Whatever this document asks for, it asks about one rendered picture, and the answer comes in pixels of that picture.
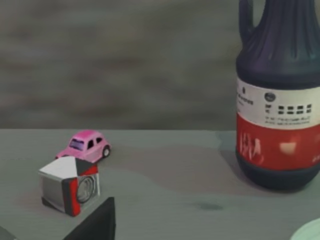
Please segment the bottle label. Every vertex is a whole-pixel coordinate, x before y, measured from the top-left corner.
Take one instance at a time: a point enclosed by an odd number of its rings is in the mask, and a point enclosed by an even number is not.
[[[273,90],[237,80],[236,148],[270,170],[320,163],[320,87]]]

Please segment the large jug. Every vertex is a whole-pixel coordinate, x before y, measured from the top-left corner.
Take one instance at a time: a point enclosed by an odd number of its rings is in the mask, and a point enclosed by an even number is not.
[[[320,169],[320,29],[314,0],[239,0],[236,157],[254,183],[297,190]]]

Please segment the blurred background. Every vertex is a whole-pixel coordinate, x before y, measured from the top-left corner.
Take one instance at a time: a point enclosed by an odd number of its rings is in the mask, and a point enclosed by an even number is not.
[[[240,49],[237,0],[0,1],[0,128],[232,130]]]

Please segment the car windshield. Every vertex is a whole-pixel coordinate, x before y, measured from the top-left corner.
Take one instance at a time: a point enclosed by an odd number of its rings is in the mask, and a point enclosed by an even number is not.
[[[84,145],[85,145],[84,141],[74,138],[71,140],[69,147],[82,151],[84,149]]]

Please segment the table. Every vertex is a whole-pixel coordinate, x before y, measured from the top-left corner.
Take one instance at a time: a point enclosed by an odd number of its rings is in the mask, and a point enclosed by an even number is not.
[[[62,240],[108,197],[116,240],[288,240],[320,217],[320,177],[275,193],[238,168],[233,131],[102,130],[101,197],[72,218],[41,205],[39,168],[76,130],[0,130],[0,226],[21,240]]]

